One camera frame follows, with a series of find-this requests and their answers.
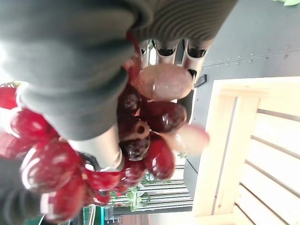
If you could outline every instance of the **wooden crate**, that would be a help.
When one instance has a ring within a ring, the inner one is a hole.
[[[300,77],[215,81],[206,131],[191,224],[300,224]]]

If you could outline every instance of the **dark red grape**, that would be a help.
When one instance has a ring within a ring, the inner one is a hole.
[[[15,112],[10,126],[22,138],[41,140],[58,137],[57,132],[42,115],[26,108]]]
[[[85,184],[85,196],[83,200],[83,206],[86,207],[94,203],[94,190],[89,184]]]
[[[144,139],[149,136],[150,128],[146,122],[134,116],[124,116],[118,120],[120,142]]]
[[[94,194],[94,204],[98,206],[108,205],[111,195],[108,191],[99,191]]]
[[[142,161],[129,161],[126,159],[119,184],[114,187],[114,191],[123,193],[130,187],[136,186],[146,173],[146,167]]]
[[[130,161],[142,160],[150,146],[150,135],[143,139],[120,142],[119,146]]]
[[[52,223],[61,223],[74,218],[83,207],[86,186],[80,171],[60,190],[42,195],[41,212]]]
[[[187,121],[186,109],[173,102],[149,102],[142,106],[140,117],[159,133],[179,129]]]
[[[150,173],[160,180],[168,180],[174,174],[175,157],[165,140],[158,135],[151,139],[148,154],[142,161]]]
[[[118,99],[117,115],[134,114],[141,107],[141,97],[137,90],[127,84]]]
[[[88,183],[94,190],[112,190],[120,181],[120,172],[93,172],[86,169]]]
[[[5,131],[0,131],[0,143],[1,156],[8,159],[23,160],[36,142],[25,138],[16,138]]]
[[[12,109],[17,107],[15,101],[15,93],[17,88],[0,87],[0,107],[5,109]]]
[[[79,156],[68,143],[44,140],[33,146],[23,160],[23,185],[40,193],[56,191],[70,180],[79,164]]]
[[[116,187],[113,188],[113,190],[115,192],[117,192],[117,194],[121,195],[125,192],[127,192],[129,189],[129,185],[121,185],[121,184],[118,184]]]

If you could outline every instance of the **grape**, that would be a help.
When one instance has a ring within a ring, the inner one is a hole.
[[[117,194],[123,194],[125,192],[127,192],[129,189],[129,185],[125,185],[125,184],[118,184],[116,187],[113,188],[113,190],[115,192],[117,192]]]
[[[148,99],[171,101],[184,98],[190,93],[193,78],[181,67],[158,64],[141,70],[131,85]]]
[[[0,87],[0,107],[5,109],[12,109],[17,107],[15,101],[15,93],[17,88]]]
[[[165,140],[158,135],[151,136],[148,154],[142,161],[150,173],[160,180],[168,180],[174,174],[175,157]]]
[[[210,136],[199,125],[184,124],[172,133],[161,134],[168,145],[176,151],[199,154],[209,144]]]
[[[52,223],[61,223],[79,213],[86,194],[86,186],[79,170],[71,176],[70,181],[60,190],[43,194],[41,212]]]
[[[83,206],[86,207],[94,203],[94,190],[89,184],[85,184],[85,196],[83,200]]]
[[[187,120],[186,109],[173,102],[149,102],[143,105],[140,117],[156,132],[171,132]]]
[[[142,160],[150,146],[150,135],[143,139],[120,142],[119,146],[130,161]]]
[[[36,142],[24,138],[16,138],[5,131],[0,131],[0,143],[1,156],[8,159],[23,160],[26,153]]]
[[[142,161],[129,161],[126,159],[120,175],[119,184],[113,189],[118,193],[123,193],[130,187],[136,186],[146,173],[146,167]]]
[[[98,206],[106,206],[111,199],[108,191],[99,191],[94,194],[94,204]]]
[[[93,172],[86,169],[88,183],[94,190],[112,190],[120,181],[120,172]]]
[[[40,193],[56,191],[70,180],[79,163],[79,156],[68,143],[58,139],[41,141],[23,160],[23,185]]]
[[[149,136],[150,128],[146,122],[137,117],[127,116],[119,118],[119,140],[121,142],[135,139],[144,139]]]
[[[118,100],[117,115],[134,114],[141,107],[141,97],[137,90],[127,84]]]
[[[58,137],[54,128],[40,114],[29,109],[21,109],[10,121],[11,129],[20,137],[32,140]]]

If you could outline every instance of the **grape bunch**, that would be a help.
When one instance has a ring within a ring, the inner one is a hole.
[[[173,150],[199,152],[209,142],[201,127],[187,124],[186,109],[171,102],[190,92],[189,72],[164,64],[141,70],[136,42],[135,47],[136,54],[123,64],[129,80],[117,107],[119,146],[125,156],[120,172],[88,167],[84,156],[62,140],[42,115],[22,104],[16,89],[0,87],[0,107],[12,113],[10,126],[0,131],[0,155],[22,160],[22,182],[42,194],[41,212],[50,222],[73,218],[82,206],[107,205],[111,191],[125,193],[147,171],[157,179],[170,179],[175,169]]]

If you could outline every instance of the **black metal wall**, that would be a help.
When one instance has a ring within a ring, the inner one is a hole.
[[[205,126],[214,80],[300,75],[300,5],[239,0],[209,50],[193,122]],[[185,183],[194,194],[200,156],[189,157]]]

